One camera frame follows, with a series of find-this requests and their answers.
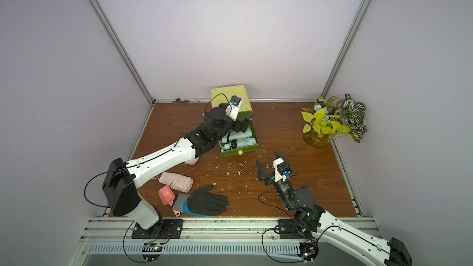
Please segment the left small circuit board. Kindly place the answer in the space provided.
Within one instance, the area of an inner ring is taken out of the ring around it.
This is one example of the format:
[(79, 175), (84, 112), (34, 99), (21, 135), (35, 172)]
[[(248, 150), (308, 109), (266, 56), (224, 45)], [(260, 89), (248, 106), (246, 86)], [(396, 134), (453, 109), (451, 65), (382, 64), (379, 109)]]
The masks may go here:
[(141, 255), (145, 262), (156, 261), (163, 252), (161, 243), (148, 242), (144, 243), (141, 249)]

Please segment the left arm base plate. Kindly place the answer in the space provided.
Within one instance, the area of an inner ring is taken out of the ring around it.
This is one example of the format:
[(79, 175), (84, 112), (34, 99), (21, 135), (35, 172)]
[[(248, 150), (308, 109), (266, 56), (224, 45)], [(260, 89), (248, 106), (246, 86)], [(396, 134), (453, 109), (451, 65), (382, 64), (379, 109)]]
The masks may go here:
[(149, 229), (142, 228), (139, 224), (132, 226), (132, 239), (154, 240), (163, 238), (180, 239), (184, 221), (182, 219), (163, 219), (159, 220)]

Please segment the right small circuit board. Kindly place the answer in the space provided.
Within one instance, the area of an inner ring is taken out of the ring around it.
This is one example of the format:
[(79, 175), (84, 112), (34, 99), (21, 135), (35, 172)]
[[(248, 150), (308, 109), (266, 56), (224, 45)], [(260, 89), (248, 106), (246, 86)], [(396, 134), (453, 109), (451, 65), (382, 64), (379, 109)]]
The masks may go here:
[(319, 254), (319, 243), (315, 240), (305, 240), (299, 244), (299, 256), (304, 263), (313, 263)]

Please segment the black blue work glove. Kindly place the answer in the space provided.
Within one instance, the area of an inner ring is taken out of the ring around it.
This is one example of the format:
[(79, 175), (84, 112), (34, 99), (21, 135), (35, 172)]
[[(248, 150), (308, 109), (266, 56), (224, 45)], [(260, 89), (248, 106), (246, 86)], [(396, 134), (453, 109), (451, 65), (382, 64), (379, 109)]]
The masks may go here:
[(174, 211), (192, 216), (218, 216), (229, 205), (227, 197), (211, 193), (214, 185), (207, 185), (191, 195), (179, 193), (172, 205)]

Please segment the small circuit board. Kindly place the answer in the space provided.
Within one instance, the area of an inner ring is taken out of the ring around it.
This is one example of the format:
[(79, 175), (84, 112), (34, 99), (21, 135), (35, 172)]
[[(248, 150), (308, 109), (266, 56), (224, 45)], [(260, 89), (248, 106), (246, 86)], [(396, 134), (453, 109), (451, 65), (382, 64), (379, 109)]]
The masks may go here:
[(299, 256), (304, 263), (313, 263), (319, 254), (319, 243), (315, 240), (305, 240), (299, 244)]
[(161, 243), (148, 242), (144, 243), (141, 249), (141, 255), (145, 262), (156, 261), (163, 252)]

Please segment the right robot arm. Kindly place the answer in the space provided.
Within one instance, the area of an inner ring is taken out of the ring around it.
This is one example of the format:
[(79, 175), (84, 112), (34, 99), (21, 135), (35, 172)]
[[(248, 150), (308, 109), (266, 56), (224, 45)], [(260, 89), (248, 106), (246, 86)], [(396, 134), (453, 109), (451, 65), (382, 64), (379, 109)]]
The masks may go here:
[(413, 259), (405, 244), (391, 238), (385, 240), (365, 233), (335, 217), (317, 204), (307, 187), (293, 188), (291, 162), (275, 152), (274, 172), (266, 172), (256, 160), (258, 179), (273, 189), (281, 198), (285, 210), (293, 212), (289, 219), (280, 219), (275, 232), (281, 239), (303, 238), (299, 245), (303, 262), (313, 261), (319, 253), (319, 241), (356, 258), (366, 266), (411, 266)]

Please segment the green pink drawer cabinet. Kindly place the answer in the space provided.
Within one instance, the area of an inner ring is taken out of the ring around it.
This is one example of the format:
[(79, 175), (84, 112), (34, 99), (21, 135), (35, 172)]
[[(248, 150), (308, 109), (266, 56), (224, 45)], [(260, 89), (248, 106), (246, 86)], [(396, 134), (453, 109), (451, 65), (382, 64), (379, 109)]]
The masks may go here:
[(229, 104), (232, 96), (240, 96), (243, 101), (237, 119), (244, 120), (245, 118), (251, 118), (253, 116), (250, 99), (244, 85), (214, 88), (210, 93), (212, 100), (211, 105), (213, 108), (219, 107), (223, 103)]

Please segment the dark green drawer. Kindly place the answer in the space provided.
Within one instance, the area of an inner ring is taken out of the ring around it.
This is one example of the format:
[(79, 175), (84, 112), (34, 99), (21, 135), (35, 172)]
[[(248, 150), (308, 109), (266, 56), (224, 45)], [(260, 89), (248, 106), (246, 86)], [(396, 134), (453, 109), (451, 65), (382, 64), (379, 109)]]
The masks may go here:
[(230, 131), (219, 141), (219, 151), (223, 157), (243, 155), (258, 149), (259, 141), (252, 121), (245, 132)]

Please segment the green artificial plant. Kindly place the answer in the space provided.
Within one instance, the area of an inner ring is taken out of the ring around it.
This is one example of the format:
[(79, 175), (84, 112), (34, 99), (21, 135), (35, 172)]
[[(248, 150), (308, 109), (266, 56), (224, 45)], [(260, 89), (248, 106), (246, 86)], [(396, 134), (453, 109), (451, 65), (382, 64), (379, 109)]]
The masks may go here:
[(313, 107), (302, 109), (303, 134), (314, 130), (318, 134), (334, 134), (335, 138), (346, 136), (360, 143), (368, 131), (364, 123), (366, 110), (366, 106), (355, 102), (350, 94), (319, 97)]

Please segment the aluminium front rail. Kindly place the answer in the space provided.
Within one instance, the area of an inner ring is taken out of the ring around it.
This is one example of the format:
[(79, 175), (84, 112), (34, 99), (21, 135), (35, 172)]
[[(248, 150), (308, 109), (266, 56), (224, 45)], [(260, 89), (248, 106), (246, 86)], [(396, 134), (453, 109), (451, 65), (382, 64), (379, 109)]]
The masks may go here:
[(93, 217), (81, 235), (84, 253), (124, 254), (144, 260), (144, 243), (163, 245), (165, 254), (257, 254), (297, 259), (304, 239), (282, 240), (276, 217), (170, 217), (184, 221), (180, 239), (132, 239), (133, 221), (126, 217)]

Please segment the amber glass plant vase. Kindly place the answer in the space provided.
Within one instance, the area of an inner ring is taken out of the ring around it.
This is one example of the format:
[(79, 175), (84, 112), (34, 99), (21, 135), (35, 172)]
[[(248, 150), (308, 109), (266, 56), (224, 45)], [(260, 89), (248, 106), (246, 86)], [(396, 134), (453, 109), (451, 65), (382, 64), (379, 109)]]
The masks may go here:
[(303, 139), (306, 144), (317, 149), (327, 147), (334, 138), (334, 134), (318, 134), (314, 130), (303, 134)]

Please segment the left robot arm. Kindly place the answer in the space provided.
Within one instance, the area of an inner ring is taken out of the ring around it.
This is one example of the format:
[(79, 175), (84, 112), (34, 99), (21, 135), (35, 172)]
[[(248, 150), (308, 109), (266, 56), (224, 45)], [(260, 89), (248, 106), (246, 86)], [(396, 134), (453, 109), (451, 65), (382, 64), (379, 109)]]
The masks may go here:
[(222, 103), (203, 115), (199, 127), (177, 142), (129, 163), (118, 158), (111, 162), (102, 190), (112, 214), (127, 216), (143, 229), (158, 222), (158, 212), (139, 194), (138, 188), (155, 176), (209, 152), (233, 128), (240, 107)]

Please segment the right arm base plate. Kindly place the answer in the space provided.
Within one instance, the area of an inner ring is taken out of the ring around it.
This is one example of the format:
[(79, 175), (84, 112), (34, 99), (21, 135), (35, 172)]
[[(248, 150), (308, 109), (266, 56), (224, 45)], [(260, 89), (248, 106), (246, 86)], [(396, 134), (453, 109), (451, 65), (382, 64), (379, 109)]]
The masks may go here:
[(306, 221), (293, 219), (279, 219), (277, 232), (280, 239), (310, 239), (310, 226)]

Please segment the pink plastic scoop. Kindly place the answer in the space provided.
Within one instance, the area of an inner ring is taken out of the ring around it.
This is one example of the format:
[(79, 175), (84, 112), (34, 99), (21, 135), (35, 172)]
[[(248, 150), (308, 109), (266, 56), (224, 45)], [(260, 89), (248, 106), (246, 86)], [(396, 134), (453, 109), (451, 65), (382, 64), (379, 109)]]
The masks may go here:
[(161, 202), (165, 206), (169, 206), (176, 217), (179, 217), (181, 215), (180, 212), (172, 208), (176, 196), (170, 186), (165, 185), (163, 188), (159, 189), (158, 195), (160, 197)]

